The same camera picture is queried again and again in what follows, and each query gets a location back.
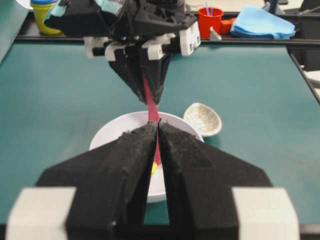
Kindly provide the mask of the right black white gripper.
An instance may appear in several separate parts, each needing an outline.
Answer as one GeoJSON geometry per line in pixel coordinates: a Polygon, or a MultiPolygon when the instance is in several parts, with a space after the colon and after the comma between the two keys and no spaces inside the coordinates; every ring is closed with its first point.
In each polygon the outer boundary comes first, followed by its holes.
{"type": "Polygon", "coordinates": [[[171,53],[189,56],[201,44],[198,18],[185,12],[183,0],[59,0],[44,23],[68,37],[83,37],[90,58],[110,39],[104,52],[109,66],[142,103],[142,72],[159,104],[171,53]]]}

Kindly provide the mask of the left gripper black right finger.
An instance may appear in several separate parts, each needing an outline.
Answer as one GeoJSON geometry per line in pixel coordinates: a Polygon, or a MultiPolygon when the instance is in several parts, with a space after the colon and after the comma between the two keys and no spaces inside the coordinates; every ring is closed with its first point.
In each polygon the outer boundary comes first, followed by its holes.
{"type": "Polygon", "coordinates": [[[259,167],[158,126],[169,222],[195,240],[298,240],[299,221],[284,188],[259,167]]]}

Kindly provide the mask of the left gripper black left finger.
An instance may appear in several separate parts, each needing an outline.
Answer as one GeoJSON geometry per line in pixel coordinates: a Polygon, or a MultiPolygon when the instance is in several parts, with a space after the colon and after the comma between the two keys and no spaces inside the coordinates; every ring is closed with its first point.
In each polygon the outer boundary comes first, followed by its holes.
{"type": "Polygon", "coordinates": [[[116,223],[142,224],[157,142],[157,124],[46,168],[19,193],[7,219],[8,240],[110,236],[116,223]]]}

